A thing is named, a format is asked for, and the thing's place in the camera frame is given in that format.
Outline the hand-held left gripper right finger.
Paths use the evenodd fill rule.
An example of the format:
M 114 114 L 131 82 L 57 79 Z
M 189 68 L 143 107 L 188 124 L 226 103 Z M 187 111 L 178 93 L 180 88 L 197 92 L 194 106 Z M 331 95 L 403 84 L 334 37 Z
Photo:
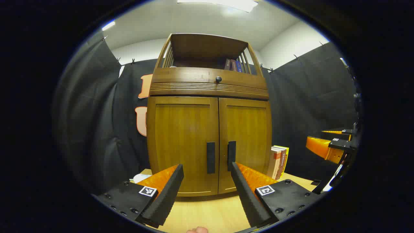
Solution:
M 237 162 L 230 164 L 230 172 L 252 227 L 264 227 L 291 218 L 321 198 L 320 194 L 293 180 L 276 181 Z

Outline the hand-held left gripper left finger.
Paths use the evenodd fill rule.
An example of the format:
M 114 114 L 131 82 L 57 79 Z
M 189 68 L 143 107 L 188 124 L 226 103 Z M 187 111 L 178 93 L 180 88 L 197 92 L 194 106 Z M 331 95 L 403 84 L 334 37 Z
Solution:
M 183 178 L 183 165 L 177 164 L 138 183 L 124 181 L 92 196 L 130 221 L 158 228 L 170 214 Z

